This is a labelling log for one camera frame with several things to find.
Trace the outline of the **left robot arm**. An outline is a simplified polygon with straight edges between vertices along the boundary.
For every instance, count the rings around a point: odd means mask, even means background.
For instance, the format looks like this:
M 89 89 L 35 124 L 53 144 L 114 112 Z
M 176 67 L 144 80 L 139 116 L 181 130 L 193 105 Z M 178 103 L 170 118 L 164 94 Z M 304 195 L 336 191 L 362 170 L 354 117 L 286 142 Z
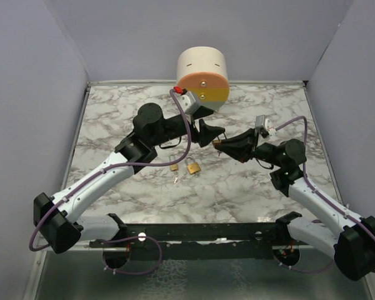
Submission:
M 146 167 L 155 167 L 156 147 L 170 140 L 187 137 L 189 145 L 207 146 L 225 129 L 204 122 L 213 110 L 198 104 L 180 104 L 179 114 L 166 119 L 153 102 L 138 109 L 133 130 L 95 169 L 73 185 L 48 196 L 42 192 L 33 201 L 34 233 L 40 233 L 46 246 L 56 254 L 71 249 L 79 241 L 105 240 L 111 246 L 125 241 L 125 230 L 115 214 L 83 218 L 85 210 L 115 185 Z

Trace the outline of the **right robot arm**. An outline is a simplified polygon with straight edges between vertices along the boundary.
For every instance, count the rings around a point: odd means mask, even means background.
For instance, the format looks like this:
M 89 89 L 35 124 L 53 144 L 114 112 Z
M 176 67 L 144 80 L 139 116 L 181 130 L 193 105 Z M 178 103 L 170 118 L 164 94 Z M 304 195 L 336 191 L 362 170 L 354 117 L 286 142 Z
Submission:
M 277 169 L 270 173 L 275 189 L 304 206 L 320 221 L 316 224 L 292 212 L 278 219 L 280 225 L 274 230 L 276 240 L 281 244 L 298 240 L 314 247 L 329 256 L 352 281 L 375 273 L 375 217 L 352 212 L 308 179 L 302 141 L 290 139 L 277 146 L 258 141 L 259 134 L 249 129 L 212 145 L 240 163 L 255 159 L 275 166 Z

